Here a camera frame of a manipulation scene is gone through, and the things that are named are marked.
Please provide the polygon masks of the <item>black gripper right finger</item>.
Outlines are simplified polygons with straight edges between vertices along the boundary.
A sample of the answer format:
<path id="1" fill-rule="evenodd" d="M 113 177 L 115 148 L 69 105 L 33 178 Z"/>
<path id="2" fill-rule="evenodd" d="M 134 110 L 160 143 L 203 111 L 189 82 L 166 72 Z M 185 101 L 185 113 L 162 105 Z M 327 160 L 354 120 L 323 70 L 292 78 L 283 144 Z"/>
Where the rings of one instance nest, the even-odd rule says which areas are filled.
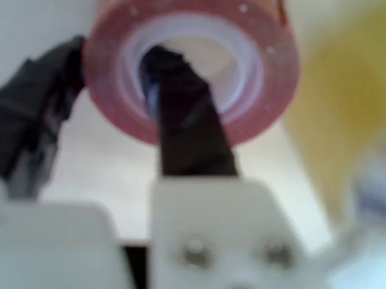
<path id="1" fill-rule="evenodd" d="M 140 84 L 158 127 L 148 289 L 305 289 L 306 257 L 273 193 L 241 179 L 208 83 L 155 46 Z"/>

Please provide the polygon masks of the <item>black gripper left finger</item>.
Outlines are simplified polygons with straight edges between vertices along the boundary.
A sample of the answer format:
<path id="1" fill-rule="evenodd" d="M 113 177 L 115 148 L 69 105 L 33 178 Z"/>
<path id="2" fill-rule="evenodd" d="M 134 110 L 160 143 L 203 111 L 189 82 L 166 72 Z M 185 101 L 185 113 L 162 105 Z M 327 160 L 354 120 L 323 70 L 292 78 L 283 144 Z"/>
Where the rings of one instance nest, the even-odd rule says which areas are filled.
<path id="1" fill-rule="evenodd" d="M 63 123 L 84 88 L 82 35 L 26 59 L 0 87 L 0 190 L 34 200 L 53 169 Z"/>

